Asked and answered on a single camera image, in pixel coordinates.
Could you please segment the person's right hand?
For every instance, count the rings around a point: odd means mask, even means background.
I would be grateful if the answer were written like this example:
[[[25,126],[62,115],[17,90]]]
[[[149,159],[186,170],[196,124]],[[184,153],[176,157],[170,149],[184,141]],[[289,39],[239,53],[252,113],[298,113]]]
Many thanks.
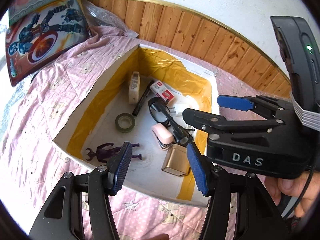
[[[264,184],[273,201],[278,205],[281,199],[281,193],[291,197],[299,197],[308,177],[309,172],[304,172],[293,180],[266,177]],[[303,217],[308,212],[319,194],[319,185],[319,172],[315,172],[302,200],[295,208],[296,217]]]

